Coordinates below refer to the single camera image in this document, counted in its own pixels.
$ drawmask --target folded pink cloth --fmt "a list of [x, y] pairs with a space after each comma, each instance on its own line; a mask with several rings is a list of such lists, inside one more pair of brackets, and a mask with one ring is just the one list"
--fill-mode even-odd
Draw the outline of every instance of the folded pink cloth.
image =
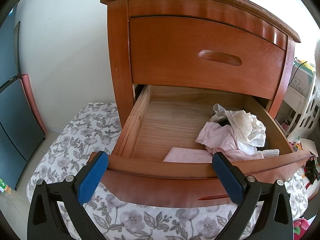
[[247, 161], [263, 159], [262, 153], [247, 154], [236, 146], [236, 136], [230, 125], [221, 126], [215, 122], [206, 122], [196, 142], [205, 145], [209, 153], [222, 152], [229, 161]]
[[170, 163], [211, 163], [212, 155], [205, 150], [173, 147], [163, 161]]

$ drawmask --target open drawer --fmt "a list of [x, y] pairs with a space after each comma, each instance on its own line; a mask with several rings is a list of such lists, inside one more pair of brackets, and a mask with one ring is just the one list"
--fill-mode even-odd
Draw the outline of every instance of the open drawer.
[[210, 163], [167, 163], [172, 147], [204, 149], [195, 142], [218, 103], [255, 114], [266, 127], [270, 149], [280, 156], [233, 162], [261, 182], [287, 180], [310, 156], [292, 153], [286, 138], [251, 96], [186, 87], [145, 85], [109, 156], [101, 182], [120, 200], [161, 207], [200, 207], [230, 203]]

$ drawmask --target tiled floor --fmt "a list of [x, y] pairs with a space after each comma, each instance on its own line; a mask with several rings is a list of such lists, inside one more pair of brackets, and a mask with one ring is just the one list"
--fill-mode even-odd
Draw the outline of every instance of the tiled floor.
[[27, 221], [30, 208], [26, 193], [27, 183], [43, 155], [58, 135], [58, 133], [47, 131], [46, 140], [38, 146], [25, 166], [17, 184], [17, 191], [13, 190], [10, 195], [0, 192], [0, 210], [21, 240], [27, 240]]

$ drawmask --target baseboard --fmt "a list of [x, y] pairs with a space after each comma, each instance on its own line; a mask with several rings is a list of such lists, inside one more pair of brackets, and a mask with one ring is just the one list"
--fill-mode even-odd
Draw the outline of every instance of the baseboard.
[[53, 127], [53, 126], [45, 126], [45, 128], [49, 131], [52, 132], [57, 132], [57, 133], [62, 133], [63, 129], [62, 128], [58, 128], [58, 127]]

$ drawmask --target refrigerator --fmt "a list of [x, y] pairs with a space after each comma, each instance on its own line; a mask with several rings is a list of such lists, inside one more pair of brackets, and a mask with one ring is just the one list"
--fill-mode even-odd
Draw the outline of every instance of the refrigerator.
[[12, 189], [44, 139], [26, 98], [19, 62], [17, 4], [0, 26], [0, 178]]

